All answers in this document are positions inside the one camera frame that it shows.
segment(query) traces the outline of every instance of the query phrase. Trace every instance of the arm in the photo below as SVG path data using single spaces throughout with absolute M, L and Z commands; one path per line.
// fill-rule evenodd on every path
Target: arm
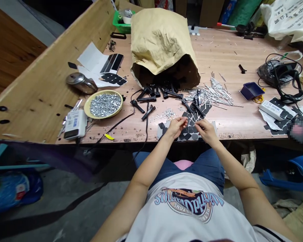
M 221 144 L 212 124 L 204 119 L 196 122 L 195 127 L 204 141 L 216 151 L 231 182 L 238 189 L 249 223 L 272 229 L 293 242 L 298 241 L 269 203 L 252 175 Z
M 120 202 L 93 237 L 92 242 L 115 242 L 129 232 L 139 211 L 145 205 L 148 189 L 160 171 L 173 141 L 186 126 L 185 117 L 171 121 L 168 130 L 137 169 Z

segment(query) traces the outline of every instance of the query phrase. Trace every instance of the wooden table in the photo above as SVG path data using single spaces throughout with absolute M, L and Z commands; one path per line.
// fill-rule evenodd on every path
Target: wooden table
M 105 120 L 98 120 L 82 138 L 82 143 L 93 144 L 103 134 L 105 134 L 113 125 L 119 122 L 133 111 L 130 104 L 131 95 L 140 89 L 138 84 L 133 79 L 130 73 L 131 67 L 131 36 L 127 35 L 126 40 L 115 39 L 115 53 L 124 55 L 122 66 L 118 71 L 118 75 L 127 76 L 128 82 L 122 87 L 109 87 L 103 89 L 114 89 L 123 94 L 127 99 L 124 102 L 122 110 L 119 114 Z M 241 90 L 244 83 L 258 81 L 256 73 L 257 68 L 265 62 L 265 59 L 270 53 L 284 53 L 278 51 L 272 44 L 276 42 L 267 39 L 245 40 L 237 37 L 233 32 L 225 30 L 200 30 L 200 36 L 192 36 L 191 42 L 197 59 L 197 66 L 201 74 L 200 85 L 203 83 L 210 84 L 211 72 L 215 73 L 215 78 L 222 84 L 225 83 L 235 105 L 244 106 L 230 107 L 220 105 L 227 110 L 212 107 L 207 113 L 206 118 L 209 121 L 215 121 L 217 133 L 220 139 L 268 139 L 268 138 L 286 138 L 287 135 L 272 136 L 269 130 L 264 128 L 266 122 L 262 119 L 258 111 L 258 104 L 253 101 L 246 101 L 238 92 Z M 111 54 L 106 48 L 105 54 Z M 238 65 L 241 64 L 246 70 L 246 74 L 241 74 Z M 224 82 L 219 73 L 227 80 Z M 283 89 L 289 94 L 296 94 L 297 90 L 288 85 Z M 270 100 L 273 97 L 279 98 L 275 88 L 266 88 L 264 99 Z M 157 102 L 151 103 L 156 106 L 156 110 L 149 116 L 155 117 L 161 114 L 167 108 L 172 108 L 178 115 L 183 114 L 178 108 L 183 106 L 179 100 L 168 98 L 164 100 L 162 97 L 157 98 Z M 141 107 L 146 110 L 146 104 L 141 104 Z M 146 139 L 146 121 L 142 121 L 143 115 L 136 111 L 135 115 L 129 117 L 115 128 L 110 135 L 114 140 L 102 139 L 102 143 L 123 143 L 123 142 L 144 142 Z M 148 142 L 157 141 L 158 124 L 166 122 L 165 119 L 154 119 L 150 123 L 148 121 Z M 56 144 L 72 144 L 74 142 L 63 139 L 63 135 L 56 141 Z

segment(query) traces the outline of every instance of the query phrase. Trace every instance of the white t-shirt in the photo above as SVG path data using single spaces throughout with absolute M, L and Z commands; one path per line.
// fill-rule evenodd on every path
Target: white t-shirt
M 188 172 L 155 184 L 129 233 L 117 241 L 218 240 L 290 242 L 275 231 L 251 226 L 243 214 L 223 200 L 214 183 Z

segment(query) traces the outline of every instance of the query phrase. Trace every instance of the hand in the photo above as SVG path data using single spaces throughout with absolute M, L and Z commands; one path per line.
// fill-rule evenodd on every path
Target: hand
M 212 148 L 213 146 L 220 143 L 219 138 L 217 137 L 214 127 L 206 119 L 195 122 L 195 127 L 202 136 L 202 139 L 208 143 Z
M 179 117 L 176 119 L 172 119 L 167 131 L 166 135 L 171 137 L 173 140 L 179 137 L 182 130 L 186 128 L 188 125 L 188 118 L 187 117 Z

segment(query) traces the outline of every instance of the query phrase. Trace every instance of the blue stool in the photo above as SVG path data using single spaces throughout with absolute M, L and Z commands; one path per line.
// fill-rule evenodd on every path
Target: blue stool
M 293 164 L 295 164 L 297 166 L 298 172 L 303 176 L 303 156 L 296 157 L 294 159 L 289 160 L 288 162 L 292 162 Z M 269 169 L 264 171 L 263 176 L 260 176 L 259 178 L 265 186 L 280 187 L 303 192 L 303 182 L 291 182 L 276 179 L 272 176 Z

